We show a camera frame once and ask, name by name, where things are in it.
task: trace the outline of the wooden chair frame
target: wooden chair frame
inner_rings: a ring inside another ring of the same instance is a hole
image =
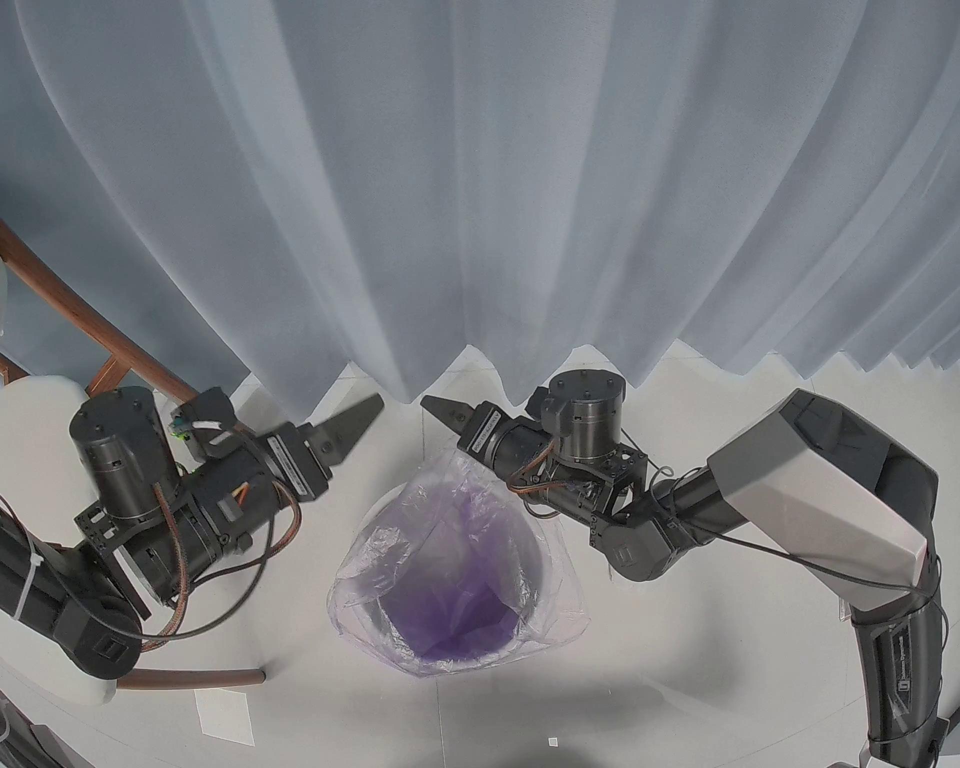
[[[177,402],[185,402],[197,392],[166,366],[138,347],[126,334],[80,298],[63,280],[30,250],[16,233],[0,219],[0,258],[8,269],[34,292],[87,336],[109,352],[107,362],[86,387],[93,397],[116,389],[129,371],[134,371],[151,386]],[[0,375],[4,384],[29,375],[0,354]],[[117,681],[118,688],[134,690],[173,690],[233,687],[263,683],[262,669],[217,671],[179,671],[134,669]]]

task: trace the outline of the robotic arm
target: robotic arm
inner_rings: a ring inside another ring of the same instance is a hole
[[[180,591],[158,496],[177,526],[192,589],[226,555],[248,550],[258,528],[269,523],[272,531],[281,509],[323,494],[331,468],[382,409],[372,396],[316,426],[288,421],[253,435],[237,423],[229,398],[208,390],[174,412],[175,433],[201,462],[181,474],[153,393],[123,387],[88,400],[70,423],[99,492],[75,518],[84,541],[70,549],[37,541],[15,516],[1,515],[0,610],[53,639],[87,674],[123,677],[139,659],[140,621],[150,611],[117,555],[158,602],[173,607]]]
[[[538,387],[526,417],[491,402],[421,405],[531,514],[587,526],[590,546],[631,581],[752,522],[852,606],[870,721],[861,768],[933,764],[947,729],[936,473],[839,403],[797,390],[705,467],[648,488],[647,456],[620,442],[625,394],[621,376],[584,369]]]

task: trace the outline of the blue-gray curtain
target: blue-gray curtain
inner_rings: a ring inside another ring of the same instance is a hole
[[[960,357],[950,0],[0,5],[0,216],[291,415],[465,344],[514,401],[587,343]]]

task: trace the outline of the plastic bag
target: plastic bag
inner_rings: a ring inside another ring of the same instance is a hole
[[[559,522],[454,447],[364,527],[326,606],[341,636],[417,677],[522,659],[589,623]]]

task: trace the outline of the translucent trash bag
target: translucent trash bag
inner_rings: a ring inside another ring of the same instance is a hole
[[[522,659],[589,623],[559,522],[453,446],[360,532],[326,607],[341,636],[417,677]]]

